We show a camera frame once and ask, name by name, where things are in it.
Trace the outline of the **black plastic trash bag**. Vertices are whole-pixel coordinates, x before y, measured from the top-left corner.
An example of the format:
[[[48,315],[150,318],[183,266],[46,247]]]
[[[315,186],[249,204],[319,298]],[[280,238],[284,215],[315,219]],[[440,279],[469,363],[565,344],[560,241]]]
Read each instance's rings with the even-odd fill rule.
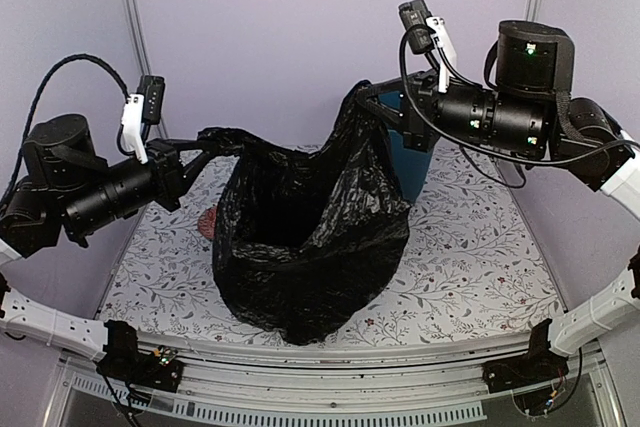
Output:
[[[216,205],[212,272],[239,321],[289,344],[324,340],[395,275],[409,238],[383,121],[356,83],[321,148],[274,145],[239,128],[199,133],[236,163]]]

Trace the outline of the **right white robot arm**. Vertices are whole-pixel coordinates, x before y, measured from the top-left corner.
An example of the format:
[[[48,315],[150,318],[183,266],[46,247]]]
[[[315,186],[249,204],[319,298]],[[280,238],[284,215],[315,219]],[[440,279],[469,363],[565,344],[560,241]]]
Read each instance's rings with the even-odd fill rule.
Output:
[[[430,70],[366,86],[357,102],[407,148],[427,151],[446,139],[528,168],[564,169],[638,214],[639,145],[597,103],[572,96],[574,45],[564,30],[501,22],[479,83],[457,71],[440,17],[407,21],[399,52],[425,56]]]

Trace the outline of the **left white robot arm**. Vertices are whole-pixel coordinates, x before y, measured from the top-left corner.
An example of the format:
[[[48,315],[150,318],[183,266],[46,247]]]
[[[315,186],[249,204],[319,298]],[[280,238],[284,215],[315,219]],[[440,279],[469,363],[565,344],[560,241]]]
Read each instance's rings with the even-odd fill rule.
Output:
[[[220,150],[205,139],[155,139],[111,165],[95,153],[86,118],[65,114],[36,125],[21,146],[27,174],[1,202],[4,262],[57,245],[61,236],[85,248],[88,238],[156,203],[180,208],[197,177]],[[77,317],[38,303],[1,283],[1,327],[81,354],[109,360],[128,381],[148,373],[135,328],[122,321]]]

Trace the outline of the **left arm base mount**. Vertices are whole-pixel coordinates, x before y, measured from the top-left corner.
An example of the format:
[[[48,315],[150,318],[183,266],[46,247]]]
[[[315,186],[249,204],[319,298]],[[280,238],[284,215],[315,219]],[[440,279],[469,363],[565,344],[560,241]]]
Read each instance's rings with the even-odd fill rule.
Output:
[[[97,372],[124,382],[176,393],[184,370],[175,348],[160,345],[145,353],[138,348],[137,331],[124,321],[109,320],[105,356],[97,363]]]

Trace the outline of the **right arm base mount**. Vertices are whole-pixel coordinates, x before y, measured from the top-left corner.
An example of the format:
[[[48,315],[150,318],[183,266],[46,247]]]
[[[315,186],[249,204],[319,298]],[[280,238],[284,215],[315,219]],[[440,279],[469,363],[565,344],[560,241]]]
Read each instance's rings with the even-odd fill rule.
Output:
[[[567,357],[551,351],[550,325],[551,320],[546,319],[532,329],[525,353],[482,365],[482,379],[490,393],[551,381],[569,372]]]

